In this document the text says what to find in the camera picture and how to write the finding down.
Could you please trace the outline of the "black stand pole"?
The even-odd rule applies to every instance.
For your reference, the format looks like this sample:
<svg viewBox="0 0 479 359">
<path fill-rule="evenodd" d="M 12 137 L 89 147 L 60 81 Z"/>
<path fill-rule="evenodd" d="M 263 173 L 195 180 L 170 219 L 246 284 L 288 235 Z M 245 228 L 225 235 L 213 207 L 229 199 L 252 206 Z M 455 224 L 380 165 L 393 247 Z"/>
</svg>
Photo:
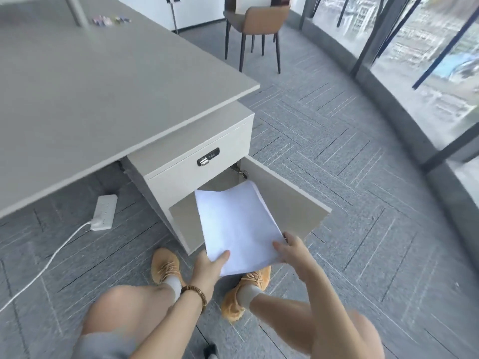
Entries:
<svg viewBox="0 0 479 359">
<path fill-rule="evenodd" d="M 166 0 L 167 4 L 170 6 L 170 9 L 171 9 L 171 16 L 172 16 L 172 20 L 173 20 L 173 24 L 174 24 L 174 32 L 175 32 L 176 35 L 180 35 L 180 33 L 179 33 L 178 26 L 177 26 L 174 5 L 176 3 L 179 3 L 180 1 L 181 0 Z"/>
</svg>

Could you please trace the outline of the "person's left forearm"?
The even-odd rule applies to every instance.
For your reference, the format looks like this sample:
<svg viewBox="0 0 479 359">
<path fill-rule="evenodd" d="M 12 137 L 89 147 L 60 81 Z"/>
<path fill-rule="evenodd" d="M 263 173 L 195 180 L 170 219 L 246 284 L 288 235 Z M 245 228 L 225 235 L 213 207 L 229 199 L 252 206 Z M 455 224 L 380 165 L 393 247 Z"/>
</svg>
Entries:
<svg viewBox="0 0 479 359">
<path fill-rule="evenodd" d="M 203 307 L 196 291 L 184 292 L 129 359 L 182 359 Z"/>
</svg>

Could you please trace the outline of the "person's grey right sock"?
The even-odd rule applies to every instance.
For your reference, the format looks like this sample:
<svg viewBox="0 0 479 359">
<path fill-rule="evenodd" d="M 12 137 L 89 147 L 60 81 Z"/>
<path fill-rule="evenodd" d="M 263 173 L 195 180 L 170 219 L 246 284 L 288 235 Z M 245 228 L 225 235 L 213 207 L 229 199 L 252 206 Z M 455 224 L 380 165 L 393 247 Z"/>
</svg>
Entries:
<svg viewBox="0 0 479 359">
<path fill-rule="evenodd" d="M 264 291 L 260 287 L 254 284 L 245 284 L 238 288 L 235 293 L 235 298 L 240 307 L 250 310 L 249 307 L 253 299 L 263 293 Z"/>
</svg>

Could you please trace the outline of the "grey shorts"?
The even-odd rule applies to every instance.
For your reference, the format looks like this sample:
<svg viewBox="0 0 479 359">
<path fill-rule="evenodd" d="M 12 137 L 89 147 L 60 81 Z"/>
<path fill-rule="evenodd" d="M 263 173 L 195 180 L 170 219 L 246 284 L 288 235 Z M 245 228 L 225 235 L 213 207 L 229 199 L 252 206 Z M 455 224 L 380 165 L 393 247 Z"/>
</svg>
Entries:
<svg viewBox="0 0 479 359">
<path fill-rule="evenodd" d="M 124 330 L 93 332 L 80 335 L 71 359 L 129 359 L 138 342 Z"/>
</svg>

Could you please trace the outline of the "person's tan right shoe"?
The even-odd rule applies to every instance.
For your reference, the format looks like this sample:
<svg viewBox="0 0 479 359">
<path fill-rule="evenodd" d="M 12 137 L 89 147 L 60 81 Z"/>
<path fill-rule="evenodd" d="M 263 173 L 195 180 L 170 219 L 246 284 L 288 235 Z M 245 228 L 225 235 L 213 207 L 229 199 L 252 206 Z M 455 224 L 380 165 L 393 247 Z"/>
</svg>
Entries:
<svg viewBox="0 0 479 359">
<path fill-rule="evenodd" d="M 229 290 L 220 305 L 221 315 L 230 323 L 239 320 L 258 295 L 264 294 L 271 279 L 271 266 L 244 274 L 238 284 Z"/>
</svg>

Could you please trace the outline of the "person's left hand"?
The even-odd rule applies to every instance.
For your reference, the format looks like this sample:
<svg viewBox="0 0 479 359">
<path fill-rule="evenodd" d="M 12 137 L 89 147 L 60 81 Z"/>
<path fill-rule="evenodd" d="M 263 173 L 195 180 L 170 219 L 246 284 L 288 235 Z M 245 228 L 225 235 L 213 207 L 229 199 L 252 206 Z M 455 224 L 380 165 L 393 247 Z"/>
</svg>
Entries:
<svg viewBox="0 0 479 359">
<path fill-rule="evenodd" d="M 197 255 L 189 284 L 200 289 L 207 302 L 212 298 L 214 286 L 220 278 L 221 269 L 222 267 L 210 266 L 210 259 L 205 249 Z"/>
</svg>

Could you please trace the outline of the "person's leg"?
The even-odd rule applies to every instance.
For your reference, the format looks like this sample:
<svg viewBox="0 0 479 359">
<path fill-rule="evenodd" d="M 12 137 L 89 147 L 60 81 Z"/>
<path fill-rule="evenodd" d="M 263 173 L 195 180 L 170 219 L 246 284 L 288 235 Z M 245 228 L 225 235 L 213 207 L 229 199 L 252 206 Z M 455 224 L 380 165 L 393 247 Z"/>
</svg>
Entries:
<svg viewBox="0 0 479 359">
<path fill-rule="evenodd" d="M 103 293 L 88 309 L 81 334 L 124 330 L 138 346 L 173 306 L 168 287 L 118 285 Z"/>
<path fill-rule="evenodd" d="M 248 310 L 270 326 L 291 348 L 310 356 L 311 359 L 339 359 L 326 352 L 326 344 L 332 344 L 323 334 L 318 334 L 309 303 L 287 300 L 258 293 L 249 303 Z M 385 351 L 374 325 L 356 310 L 347 310 L 356 331 L 365 342 L 367 359 L 385 359 Z"/>
</svg>

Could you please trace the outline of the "white paper sheets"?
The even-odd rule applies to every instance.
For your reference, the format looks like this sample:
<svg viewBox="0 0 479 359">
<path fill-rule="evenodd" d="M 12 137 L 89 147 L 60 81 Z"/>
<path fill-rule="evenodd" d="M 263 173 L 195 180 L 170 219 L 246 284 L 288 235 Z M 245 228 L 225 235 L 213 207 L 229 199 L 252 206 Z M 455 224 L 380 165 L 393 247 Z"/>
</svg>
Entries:
<svg viewBox="0 0 479 359">
<path fill-rule="evenodd" d="M 230 257 L 220 277 L 258 271 L 281 261 L 273 247 L 283 234 L 256 184 L 245 181 L 225 191 L 195 191 L 207 256 Z"/>
</svg>

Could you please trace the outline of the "person's tan shoe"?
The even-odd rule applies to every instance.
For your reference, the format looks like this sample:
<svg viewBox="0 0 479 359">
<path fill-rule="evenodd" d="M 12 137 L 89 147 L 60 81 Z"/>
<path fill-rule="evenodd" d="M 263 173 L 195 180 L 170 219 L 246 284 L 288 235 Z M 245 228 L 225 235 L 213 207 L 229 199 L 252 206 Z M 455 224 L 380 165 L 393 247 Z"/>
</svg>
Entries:
<svg viewBox="0 0 479 359">
<path fill-rule="evenodd" d="M 156 285 L 163 283 L 166 278 L 174 276 L 179 279 L 181 288 L 185 286 L 180 272 L 180 261 L 177 255 L 168 248 L 160 247 L 154 251 L 150 271 Z"/>
<path fill-rule="evenodd" d="M 244 274 L 238 284 L 229 290 L 220 305 L 221 315 L 230 323 L 239 320 L 258 295 L 264 294 L 271 279 L 271 266 Z"/>
</svg>

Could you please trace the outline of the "person's right forearm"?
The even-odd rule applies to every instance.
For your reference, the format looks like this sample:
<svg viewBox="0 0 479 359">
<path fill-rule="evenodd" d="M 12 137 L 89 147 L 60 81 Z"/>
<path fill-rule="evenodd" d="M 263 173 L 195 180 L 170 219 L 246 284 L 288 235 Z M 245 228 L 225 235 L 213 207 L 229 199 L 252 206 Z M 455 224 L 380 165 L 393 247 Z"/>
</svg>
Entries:
<svg viewBox="0 0 479 359">
<path fill-rule="evenodd" d="M 307 287 L 316 332 L 311 359 L 372 359 L 322 268 L 306 265 L 300 279 Z"/>
</svg>

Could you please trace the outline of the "grey desk cabinet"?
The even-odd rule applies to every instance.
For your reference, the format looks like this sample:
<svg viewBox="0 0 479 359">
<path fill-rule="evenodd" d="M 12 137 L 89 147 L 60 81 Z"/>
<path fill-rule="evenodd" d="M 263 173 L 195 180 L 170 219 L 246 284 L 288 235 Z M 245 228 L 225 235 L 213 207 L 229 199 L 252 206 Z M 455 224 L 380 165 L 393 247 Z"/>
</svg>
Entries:
<svg viewBox="0 0 479 359">
<path fill-rule="evenodd" d="M 248 155 L 254 116 L 242 103 L 231 102 L 119 161 L 170 232 L 173 204 Z M 199 167 L 197 160 L 217 147 L 219 155 Z"/>
</svg>

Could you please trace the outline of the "person's right hand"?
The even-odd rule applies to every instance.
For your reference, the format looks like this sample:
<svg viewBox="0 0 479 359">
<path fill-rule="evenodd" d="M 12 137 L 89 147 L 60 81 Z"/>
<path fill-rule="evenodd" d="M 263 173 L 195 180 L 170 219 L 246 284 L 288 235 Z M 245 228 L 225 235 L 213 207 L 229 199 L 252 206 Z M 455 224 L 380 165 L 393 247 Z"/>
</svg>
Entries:
<svg viewBox="0 0 479 359">
<path fill-rule="evenodd" d="M 288 243 L 291 247 L 290 260 L 281 260 L 290 265 L 301 281 L 306 282 L 308 277 L 317 269 L 317 262 L 305 246 L 304 242 L 297 236 L 288 232 L 283 233 L 282 243 Z"/>
</svg>

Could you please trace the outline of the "row of small coloured items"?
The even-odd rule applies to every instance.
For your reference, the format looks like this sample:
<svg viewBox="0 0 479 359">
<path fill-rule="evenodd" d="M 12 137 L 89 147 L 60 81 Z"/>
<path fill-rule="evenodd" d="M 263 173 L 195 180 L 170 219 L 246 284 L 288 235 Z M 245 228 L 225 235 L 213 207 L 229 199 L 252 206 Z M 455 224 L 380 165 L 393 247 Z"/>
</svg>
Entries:
<svg viewBox="0 0 479 359">
<path fill-rule="evenodd" d="M 91 22 L 93 25 L 98 27 L 111 27 L 116 25 L 130 24 L 131 19 L 128 17 L 107 17 L 99 15 L 91 18 Z"/>
</svg>

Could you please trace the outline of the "brown chair with black legs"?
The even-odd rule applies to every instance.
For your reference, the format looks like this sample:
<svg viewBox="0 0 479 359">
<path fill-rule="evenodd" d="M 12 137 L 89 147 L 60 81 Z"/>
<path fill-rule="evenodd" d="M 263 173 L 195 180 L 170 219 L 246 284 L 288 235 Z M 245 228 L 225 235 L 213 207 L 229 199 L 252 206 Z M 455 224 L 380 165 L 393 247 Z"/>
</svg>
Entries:
<svg viewBox="0 0 479 359">
<path fill-rule="evenodd" d="M 229 39 L 231 28 L 241 34 L 239 71 L 243 71 L 244 55 L 247 36 L 251 36 L 251 51 L 254 51 L 256 36 L 261 36 L 261 54 L 265 51 L 265 37 L 273 35 L 276 48 L 278 73 L 281 73 L 281 53 L 279 44 L 279 31 L 288 18 L 292 0 L 271 0 L 270 5 L 247 6 L 243 13 L 236 11 L 237 0 L 225 0 L 223 15 L 226 20 L 225 29 L 225 55 L 228 58 Z"/>
</svg>

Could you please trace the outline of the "black drawer lock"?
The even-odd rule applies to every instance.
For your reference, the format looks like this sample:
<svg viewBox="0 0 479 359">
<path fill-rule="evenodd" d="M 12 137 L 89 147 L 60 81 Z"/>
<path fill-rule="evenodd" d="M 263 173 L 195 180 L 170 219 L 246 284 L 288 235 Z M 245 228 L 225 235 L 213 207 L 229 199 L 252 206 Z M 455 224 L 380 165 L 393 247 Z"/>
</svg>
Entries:
<svg viewBox="0 0 479 359">
<path fill-rule="evenodd" d="M 218 156 L 220 153 L 220 148 L 217 147 L 215 148 L 214 150 L 208 152 L 206 155 L 200 157 L 198 160 L 197 160 L 197 165 L 199 167 L 203 167 L 205 166 L 206 164 L 208 164 L 211 159 L 215 158 L 216 156 Z"/>
</svg>

